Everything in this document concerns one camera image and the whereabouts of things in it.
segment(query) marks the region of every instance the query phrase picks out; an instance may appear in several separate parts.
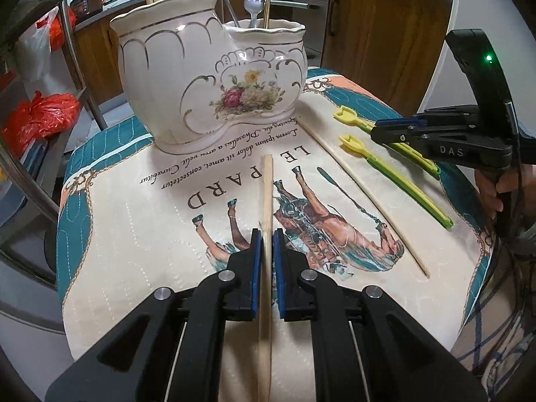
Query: yellow spoon head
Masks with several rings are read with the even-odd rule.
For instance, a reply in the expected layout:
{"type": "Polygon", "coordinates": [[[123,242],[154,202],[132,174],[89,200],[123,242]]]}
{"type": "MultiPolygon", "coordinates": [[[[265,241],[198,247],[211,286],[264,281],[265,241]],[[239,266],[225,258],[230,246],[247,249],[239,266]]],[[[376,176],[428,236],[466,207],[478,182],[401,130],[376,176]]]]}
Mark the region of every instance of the yellow spoon head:
{"type": "Polygon", "coordinates": [[[355,153],[365,157],[370,155],[369,151],[366,150],[364,143],[351,134],[343,134],[342,136],[339,136],[339,140],[345,147],[351,149],[355,153]]]}
{"type": "Polygon", "coordinates": [[[357,119],[355,118],[355,112],[345,106],[339,107],[337,111],[333,114],[333,117],[339,122],[346,125],[351,125],[357,121],[357,119]]]}

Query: white plastic bag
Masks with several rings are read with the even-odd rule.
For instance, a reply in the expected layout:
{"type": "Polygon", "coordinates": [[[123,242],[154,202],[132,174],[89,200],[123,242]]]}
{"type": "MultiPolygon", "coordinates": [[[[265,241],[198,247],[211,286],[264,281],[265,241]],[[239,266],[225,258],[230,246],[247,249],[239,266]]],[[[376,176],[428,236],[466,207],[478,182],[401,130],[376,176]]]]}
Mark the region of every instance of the white plastic bag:
{"type": "Polygon", "coordinates": [[[13,52],[20,76],[24,81],[41,80],[50,72],[50,25],[58,13],[55,7],[41,19],[48,17],[47,24],[37,24],[26,30],[15,43],[13,52]]]}

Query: plaid clothing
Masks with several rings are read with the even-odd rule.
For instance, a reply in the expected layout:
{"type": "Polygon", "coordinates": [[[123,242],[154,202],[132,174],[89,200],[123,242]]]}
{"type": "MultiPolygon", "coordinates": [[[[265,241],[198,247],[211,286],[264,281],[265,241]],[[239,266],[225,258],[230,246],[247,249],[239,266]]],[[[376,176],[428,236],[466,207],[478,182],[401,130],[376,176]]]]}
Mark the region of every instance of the plaid clothing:
{"type": "Polygon", "coordinates": [[[536,224],[494,252],[496,267],[477,299],[452,354],[476,376],[491,400],[516,371],[536,337],[536,224]]]}

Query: floral decoration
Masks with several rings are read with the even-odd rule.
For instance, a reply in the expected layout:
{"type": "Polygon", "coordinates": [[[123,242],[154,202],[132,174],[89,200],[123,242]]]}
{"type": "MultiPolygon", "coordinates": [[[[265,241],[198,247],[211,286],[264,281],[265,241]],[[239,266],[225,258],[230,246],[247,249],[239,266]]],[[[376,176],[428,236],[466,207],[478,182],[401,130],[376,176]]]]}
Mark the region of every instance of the floral decoration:
{"type": "Polygon", "coordinates": [[[232,87],[226,89],[222,85],[221,99],[209,103],[210,106],[215,106],[216,119],[253,111],[271,112],[275,104],[283,100],[285,91],[277,86],[277,82],[259,82],[262,72],[251,69],[244,74],[243,81],[238,81],[236,75],[231,75],[232,87]]]}

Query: metal screw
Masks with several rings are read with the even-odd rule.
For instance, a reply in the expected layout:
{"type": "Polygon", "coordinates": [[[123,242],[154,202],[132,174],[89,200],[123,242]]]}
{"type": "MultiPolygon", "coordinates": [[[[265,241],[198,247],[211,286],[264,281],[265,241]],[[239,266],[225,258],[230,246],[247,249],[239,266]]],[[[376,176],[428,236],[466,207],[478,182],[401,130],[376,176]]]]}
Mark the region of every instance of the metal screw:
{"type": "Polygon", "coordinates": [[[154,291],[154,297],[158,300],[166,300],[171,296],[171,289],[160,287],[154,291]]]}
{"type": "Polygon", "coordinates": [[[365,293],[368,297],[378,299],[382,295],[383,290],[378,286],[367,286],[365,293]]]}
{"type": "Polygon", "coordinates": [[[313,269],[305,269],[304,271],[302,271],[301,277],[305,281],[314,281],[318,278],[318,272],[313,269]]]}
{"type": "Polygon", "coordinates": [[[218,274],[218,278],[222,281],[232,281],[234,279],[234,272],[233,271],[221,271],[218,274]]]}

